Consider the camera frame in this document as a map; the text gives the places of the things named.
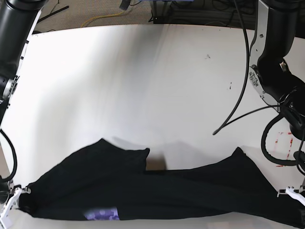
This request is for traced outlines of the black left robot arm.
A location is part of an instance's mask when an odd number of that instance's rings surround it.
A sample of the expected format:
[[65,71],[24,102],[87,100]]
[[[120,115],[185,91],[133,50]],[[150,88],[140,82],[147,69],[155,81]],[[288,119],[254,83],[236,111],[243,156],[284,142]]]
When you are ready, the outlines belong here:
[[263,131],[263,155],[274,164],[296,167],[304,174],[305,153],[301,149],[294,152],[294,160],[289,160],[273,157],[265,146],[270,129],[283,118],[293,136],[305,142],[305,83],[291,73],[284,59],[295,38],[300,8],[299,0],[257,1],[248,79],[261,99],[278,113]]

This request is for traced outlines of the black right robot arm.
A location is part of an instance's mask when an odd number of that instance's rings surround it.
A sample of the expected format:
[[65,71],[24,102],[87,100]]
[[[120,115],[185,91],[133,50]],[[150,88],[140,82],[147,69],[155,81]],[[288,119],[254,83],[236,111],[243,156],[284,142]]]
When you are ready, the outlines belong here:
[[[0,5],[0,116],[4,117],[10,104],[10,96],[17,87],[19,64],[38,22],[45,0],[4,0]],[[23,192],[20,187],[12,187],[17,172],[15,148],[4,133],[12,151],[13,169],[9,176],[0,179],[0,227],[11,226],[9,211],[17,205]]]

